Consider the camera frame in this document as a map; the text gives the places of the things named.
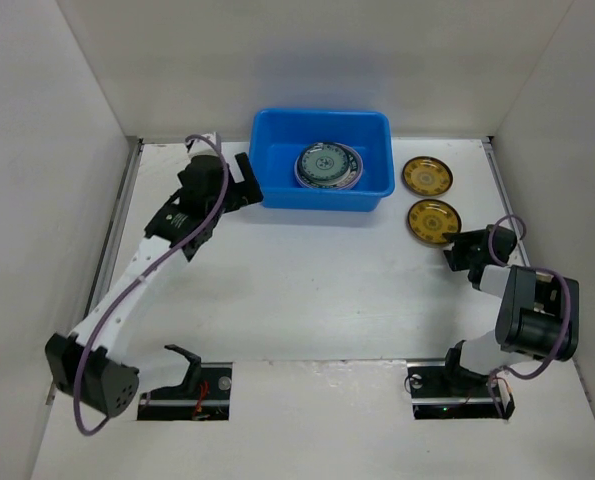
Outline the yellow patterned plate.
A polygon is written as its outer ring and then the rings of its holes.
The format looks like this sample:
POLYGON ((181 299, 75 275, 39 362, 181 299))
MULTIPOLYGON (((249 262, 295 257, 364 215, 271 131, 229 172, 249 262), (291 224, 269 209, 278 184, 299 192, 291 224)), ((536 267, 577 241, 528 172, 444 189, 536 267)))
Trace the yellow patterned plate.
POLYGON ((447 193, 454 182, 450 168, 432 156, 417 156, 408 160, 401 172, 403 185, 421 197, 439 197, 447 193))
POLYGON ((422 199, 414 203, 406 217, 411 234, 432 247, 448 244, 447 235, 459 234, 462 220, 457 210, 441 200, 422 199))

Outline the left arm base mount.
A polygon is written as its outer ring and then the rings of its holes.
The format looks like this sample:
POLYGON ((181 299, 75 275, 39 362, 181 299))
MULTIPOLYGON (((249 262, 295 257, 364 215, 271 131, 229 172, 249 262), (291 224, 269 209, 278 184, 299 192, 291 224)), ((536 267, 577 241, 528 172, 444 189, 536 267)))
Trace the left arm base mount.
POLYGON ((227 421, 233 365, 205 363, 178 345, 142 357, 139 367, 138 421, 227 421))

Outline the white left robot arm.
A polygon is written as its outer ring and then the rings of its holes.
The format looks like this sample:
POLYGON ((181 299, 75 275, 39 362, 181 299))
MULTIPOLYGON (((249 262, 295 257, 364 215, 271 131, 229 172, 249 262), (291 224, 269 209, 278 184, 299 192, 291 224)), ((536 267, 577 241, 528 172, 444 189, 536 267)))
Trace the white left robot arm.
POLYGON ((83 407, 109 421, 143 392, 146 373, 128 362, 127 350, 155 297, 211 238, 224 214, 262 201, 248 155, 239 153, 235 161, 241 181, 221 157, 194 156, 178 174, 179 188, 146 225, 116 284, 69 334, 48 339, 45 355, 53 382, 71 397, 84 435, 93 432, 84 426, 83 407))

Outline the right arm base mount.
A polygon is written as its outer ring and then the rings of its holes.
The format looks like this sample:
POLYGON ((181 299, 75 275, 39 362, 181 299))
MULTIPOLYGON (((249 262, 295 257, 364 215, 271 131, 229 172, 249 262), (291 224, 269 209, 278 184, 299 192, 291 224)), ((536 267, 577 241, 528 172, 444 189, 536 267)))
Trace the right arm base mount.
POLYGON ((404 379, 415 420, 509 420, 516 403, 508 382, 462 374, 452 376, 444 359, 407 363, 404 379))

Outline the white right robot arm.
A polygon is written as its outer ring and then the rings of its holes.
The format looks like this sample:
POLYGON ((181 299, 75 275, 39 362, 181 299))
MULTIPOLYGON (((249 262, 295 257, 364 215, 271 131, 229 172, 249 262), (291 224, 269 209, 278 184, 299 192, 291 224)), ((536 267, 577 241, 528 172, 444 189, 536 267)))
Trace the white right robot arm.
POLYGON ((466 271, 472 287, 501 299, 494 328, 448 350, 440 371, 443 388, 466 393, 493 372, 511 371, 528 361, 549 365, 570 360, 579 342, 580 285, 575 279, 534 270, 508 261, 516 234, 487 226, 464 233, 445 233, 444 252, 451 271, 466 271))

